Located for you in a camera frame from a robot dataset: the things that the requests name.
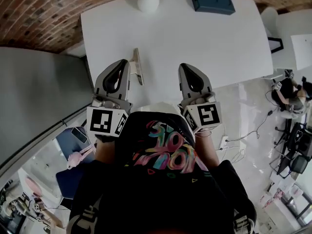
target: pink object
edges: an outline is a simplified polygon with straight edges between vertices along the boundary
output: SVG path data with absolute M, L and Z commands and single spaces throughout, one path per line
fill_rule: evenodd
M 67 169 L 72 169 L 76 167 L 86 158 L 91 152 L 95 151 L 94 145 L 89 145 L 86 148 L 82 149 L 80 152 L 74 152 L 69 155 L 67 161 Z
M 26 177 L 25 182 L 29 186 L 29 188 L 34 192 L 35 196 L 37 197 L 42 196 L 42 190 L 35 181 L 33 181 L 30 177 Z
M 283 196 L 283 191 L 281 189 L 277 189 L 276 193 L 274 194 L 273 198 L 271 198 L 270 200 L 268 200 L 268 202 L 265 204 L 265 206 L 263 208 L 266 208 L 268 205 L 270 205 L 274 200 L 276 199 L 281 199 Z

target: white vase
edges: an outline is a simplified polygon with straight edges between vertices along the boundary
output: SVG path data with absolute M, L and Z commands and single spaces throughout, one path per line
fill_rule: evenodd
M 137 0 L 140 11 L 150 13 L 154 12 L 159 5 L 159 0 Z

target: window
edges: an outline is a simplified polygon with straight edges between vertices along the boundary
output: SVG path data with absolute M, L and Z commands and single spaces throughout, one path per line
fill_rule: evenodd
M 282 196 L 281 200 L 302 227 L 311 222 L 312 200 L 307 194 L 303 193 L 302 196 L 297 198 L 293 198 L 289 194 L 285 194 Z

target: dark blue box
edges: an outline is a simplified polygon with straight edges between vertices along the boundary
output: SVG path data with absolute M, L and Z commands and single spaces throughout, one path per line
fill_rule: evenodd
M 231 15 L 235 8 L 231 0 L 192 0 L 194 9 L 200 12 L 211 12 Z

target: person sitting at desk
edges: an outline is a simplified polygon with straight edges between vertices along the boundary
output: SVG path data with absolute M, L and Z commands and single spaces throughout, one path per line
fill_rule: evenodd
M 312 99 L 312 83 L 302 77 L 302 86 L 298 85 L 291 77 L 281 81 L 282 87 L 279 91 L 272 91 L 272 99 L 280 106 L 281 111 L 290 111 L 301 114 L 308 107 Z

